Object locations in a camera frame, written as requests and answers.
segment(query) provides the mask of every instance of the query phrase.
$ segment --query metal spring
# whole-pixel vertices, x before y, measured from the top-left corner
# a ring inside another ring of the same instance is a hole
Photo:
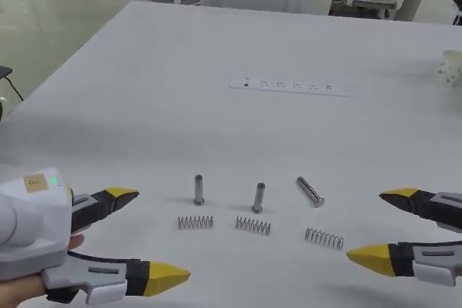
[[[305,239],[312,243],[322,245],[323,247],[336,248],[341,250],[344,247],[344,238],[336,234],[328,234],[327,232],[308,227],[305,233]]]
[[[259,232],[261,234],[269,234],[269,232],[271,231],[271,223],[245,218],[243,216],[237,216],[236,228],[253,232]]]
[[[214,226],[213,216],[179,216],[179,229],[205,229]]]

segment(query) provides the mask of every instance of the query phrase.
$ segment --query white table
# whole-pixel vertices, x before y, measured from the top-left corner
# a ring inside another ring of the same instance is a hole
[[[441,52],[461,46],[456,27],[131,3],[0,127],[0,178],[57,166],[76,193],[139,189],[80,251],[192,275],[107,307],[460,307],[460,287],[379,276],[304,232],[340,234],[347,249],[458,239],[378,194],[461,192],[462,92],[429,78]],[[230,76],[330,82],[349,96],[230,89]],[[191,202],[197,173],[203,207]],[[269,237],[233,227],[253,216],[260,181]],[[178,231],[176,217],[191,214],[215,227]],[[70,307],[83,306],[80,296]]]

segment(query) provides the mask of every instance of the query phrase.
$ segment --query power strip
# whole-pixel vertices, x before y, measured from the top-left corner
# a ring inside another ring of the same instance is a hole
[[[240,89],[269,90],[272,92],[332,95],[346,97],[344,90],[332,84],[316,84],[303,82],[269,81],[267,79],[249,79],[230,77],[230,87]]]

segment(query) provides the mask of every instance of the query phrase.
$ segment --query floor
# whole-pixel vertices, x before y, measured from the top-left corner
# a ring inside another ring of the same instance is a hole
[[[0,0],[0,65],[27,97],[130,0]]]

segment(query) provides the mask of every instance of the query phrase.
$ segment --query yellow fingertip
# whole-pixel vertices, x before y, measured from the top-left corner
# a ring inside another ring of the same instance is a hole
[[[167,263],[149,264],[149,280],[144,290],[144,296],[154,296],[171,289],[189,279],[191,273]]]
[[[366,247],[356,248],[346,253],[346,256],[357,263],[374,272],[384,276],[396,276],[393,266],[391,265],[390,251],[387,244],[368,245]]]
[[[118,198],[122,195],[126,194],[133,194],[138,193],[138,190],[130,189],[130,188],[119,188],[119,187],[111,187],[105,189],[108,193],[110,193],[115,198]]]
[[[405,198],[410,198],[414,193],[416,193],[419,189],[416,188],[398,188],[389,191],[384,191],[381,195],[400,195]]]

